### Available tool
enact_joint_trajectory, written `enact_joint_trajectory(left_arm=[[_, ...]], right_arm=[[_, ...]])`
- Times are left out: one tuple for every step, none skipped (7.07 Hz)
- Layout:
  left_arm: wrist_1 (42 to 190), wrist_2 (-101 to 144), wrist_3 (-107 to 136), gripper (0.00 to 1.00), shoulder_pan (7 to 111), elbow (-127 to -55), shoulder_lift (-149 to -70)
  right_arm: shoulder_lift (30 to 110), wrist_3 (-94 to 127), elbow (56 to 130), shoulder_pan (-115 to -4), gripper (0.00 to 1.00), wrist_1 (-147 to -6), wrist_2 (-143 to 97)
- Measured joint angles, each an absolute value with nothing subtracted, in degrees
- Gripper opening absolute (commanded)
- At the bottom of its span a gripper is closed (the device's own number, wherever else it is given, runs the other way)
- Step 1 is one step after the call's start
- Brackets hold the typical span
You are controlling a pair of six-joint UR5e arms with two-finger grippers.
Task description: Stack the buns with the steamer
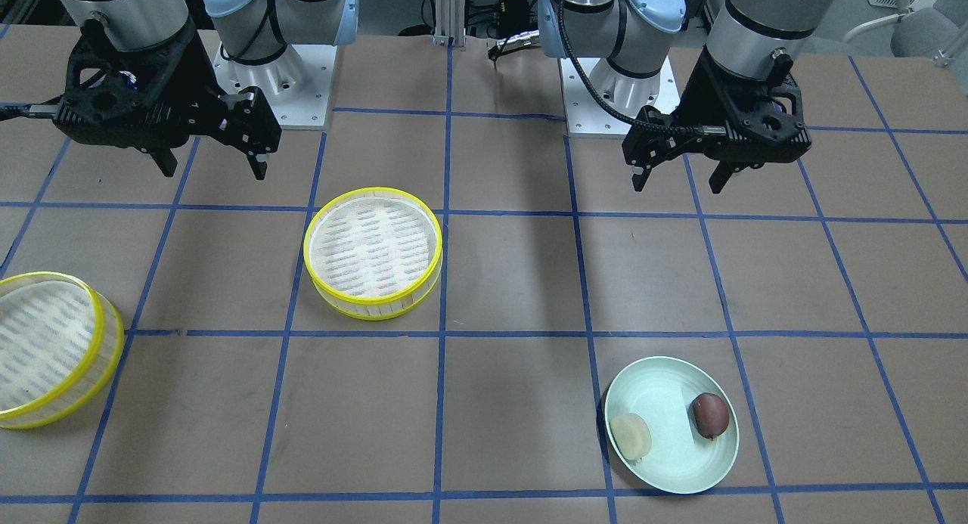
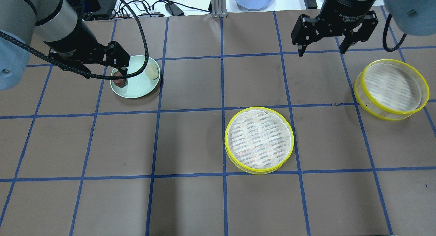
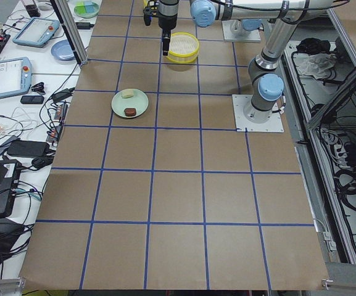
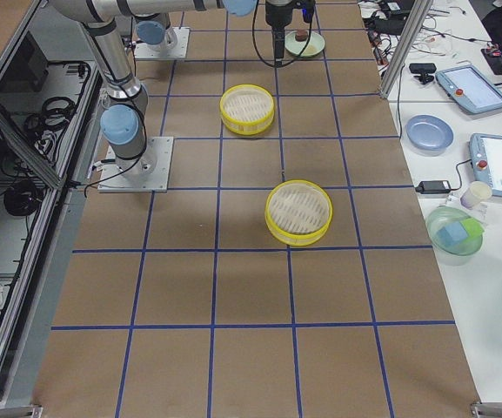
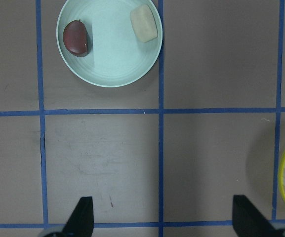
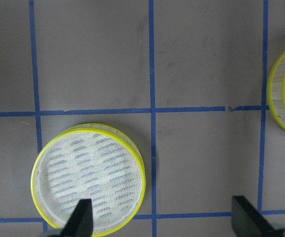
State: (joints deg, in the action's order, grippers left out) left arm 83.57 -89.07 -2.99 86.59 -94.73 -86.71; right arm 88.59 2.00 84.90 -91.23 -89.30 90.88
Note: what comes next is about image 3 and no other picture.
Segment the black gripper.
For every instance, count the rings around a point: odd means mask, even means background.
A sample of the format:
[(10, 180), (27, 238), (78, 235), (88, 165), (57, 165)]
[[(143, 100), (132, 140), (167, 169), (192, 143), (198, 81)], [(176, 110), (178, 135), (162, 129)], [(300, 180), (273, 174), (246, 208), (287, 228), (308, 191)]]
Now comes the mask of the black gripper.
[(171, 40), (171, 30), (176, 27), (178, 16), (177, 0), (148, 1), (143, 9), (144, 24), (150, 26), (154, 18), (158, 19), (162, 30), (162, 54), (168, 56)]

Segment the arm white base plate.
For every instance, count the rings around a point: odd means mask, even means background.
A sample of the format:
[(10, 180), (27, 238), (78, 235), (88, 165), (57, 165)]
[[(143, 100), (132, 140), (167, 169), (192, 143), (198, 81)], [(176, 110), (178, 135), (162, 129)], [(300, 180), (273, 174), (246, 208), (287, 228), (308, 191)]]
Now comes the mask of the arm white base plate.
[(252, 95), (232, 95), (236, 131), (253, 133), (283, 133), (278, 104), (268, 111), (259, 111), (252, 106)]
[(227, 42), (259, 43), (261, 19), (222, 21), (223, 37)]

